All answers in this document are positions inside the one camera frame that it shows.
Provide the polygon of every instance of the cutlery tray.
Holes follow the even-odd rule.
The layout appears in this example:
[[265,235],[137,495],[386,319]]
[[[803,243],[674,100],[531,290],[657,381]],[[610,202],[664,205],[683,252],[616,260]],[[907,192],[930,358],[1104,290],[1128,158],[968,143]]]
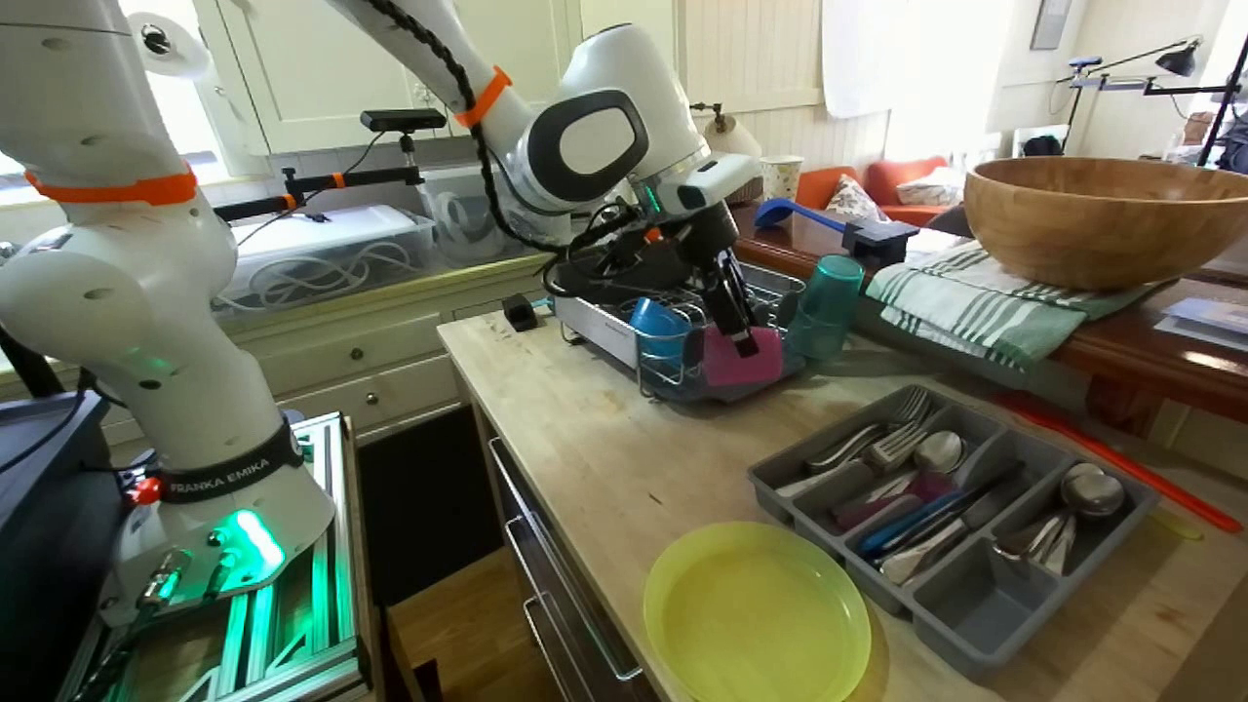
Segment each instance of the cutlery tray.
[[[922,501],[947,498],[952,491],[993,491],[993,498],[980,509],[954,509],[968,522],[954,546],[926,553],[922,568],[900,581],[886,576],[877,568],[877,556],[869,556],[867,550],[869,537],[877,542],[886,517],[855,522],[842,516],[880,516],[861,508],[861,498],[880,483],[895,479],[895,472],[916,472],[916,459],[907,459],[895,472],[880,475],[880,466],[874,466],[867,457],[877,436],[887,436],[893,429],[912,422],[912,410],[921,403],[926,404],[922,431],[958,431],[958,451],[954,459],[947,459],[954,487],[935,495],[922,491],[922,498],[907,498],[900,516],[893,509],[893,517],[916,517]],[[861,431],[867,425],[877,425],[877,431],[874,439],[861,439],[861,459],[846,459],[838,466],[817,472],[817,479],[808,479],[808,459],[855,439],[855,431]],[[997,553],[1000,546],[1008,546],[1008,537],[1017,542],[1026,525],[1037,525],[1063,508],[1060,483],[1072,462],[1095,459],[1086,459],[1056,436],[1015,425],[1000,410],[961,403],[930,386],[900,386],[895,395],[857,410],[855,418],[842,418],[809,431],[795,449],[756,462],[747,479],[756,501],[795,534],[822,546],[834,560],[842,560],[874,605],[912,618],[916,634],[968,677],[985,677],[1017,655],[1017,646],[1078,589],[1078,581],[1090,576],[1090,568],[1153,508],[1150,487],[1104,466],[1117,479],[1123,501],[1101,517],[1072,517],[1076,537],[1069,542],[1069,550],[1060,550],[1069,553],[1063,564],[1045,568],[1042,556],[1034,560]]]

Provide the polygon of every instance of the bottle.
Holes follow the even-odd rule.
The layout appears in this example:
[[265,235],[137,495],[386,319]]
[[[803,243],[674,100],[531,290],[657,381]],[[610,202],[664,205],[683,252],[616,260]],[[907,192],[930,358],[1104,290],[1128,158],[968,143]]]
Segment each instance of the bottle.
[[785,338],[795,364],[809,370],[829,365],[846,345],[861,279],[867,271],[855,257],[817,257]]

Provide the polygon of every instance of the towel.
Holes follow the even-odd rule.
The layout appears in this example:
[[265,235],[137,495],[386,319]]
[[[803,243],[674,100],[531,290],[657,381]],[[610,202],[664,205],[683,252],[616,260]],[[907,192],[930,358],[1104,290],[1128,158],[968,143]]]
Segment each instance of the towel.
[[1128,292],[1072,292],[1007,271],[980,243],[958,243],[926,260],[874,271],[867,297],[886,304],[880,319],[1000,365],[1034,365],[1084,319],[1141,299],[1153,286]]

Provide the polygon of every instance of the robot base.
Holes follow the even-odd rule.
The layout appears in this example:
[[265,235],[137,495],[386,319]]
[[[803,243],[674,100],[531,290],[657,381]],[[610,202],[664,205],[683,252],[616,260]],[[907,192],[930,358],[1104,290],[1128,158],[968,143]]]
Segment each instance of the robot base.
[[332,516],[306,466],[275,466],[220,498],[137,508],[102,589],[102,618],[129,626],[262,589],[326,531]]

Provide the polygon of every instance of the gray cutlery tray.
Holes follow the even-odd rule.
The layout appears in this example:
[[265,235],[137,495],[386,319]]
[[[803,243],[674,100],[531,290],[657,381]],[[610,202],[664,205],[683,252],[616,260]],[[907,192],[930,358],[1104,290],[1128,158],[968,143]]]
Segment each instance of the gray cutlery tray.
[[[778,487],[808,475],[809,457],[828,457],[851,439],[861,425],[906,425],[907,410],[930,395],[926,429],[954,429],[961,436],[958,475],[968,487],[1000,472],[1021,472],[1021,491],[968,531],[947,553],[922,564],[912,581],[893,586],[855,546],[869,525],[834,517],[838,508],[861,498],[880,483],[869,466],[842,466],[800,495]],[[1111,517],[1078,522],[1076,546],[1069,550],[1063,573],[1050,573],[1034,560],[1007,560],[993,553],[993,537],[1008,534],[1042,516],[1056,509],[1060,475],[1072,462],[1095,462],[1072,446],[1015,425],[1000,410],[947,399],[930,386],[900,386],[895,395],[842,418],[786,451],[756,462],[747,483],[756,501],[792,525],[795,534],[822,546],[857,589],[893,615],[912,618],[912,633],[968,677],[985,677],[1007,667],[1028,634],[1090,576],[1090,568],[1137,525],[1153,508],[1153,491],[1117,475],[1128,487],[1123,508]]]

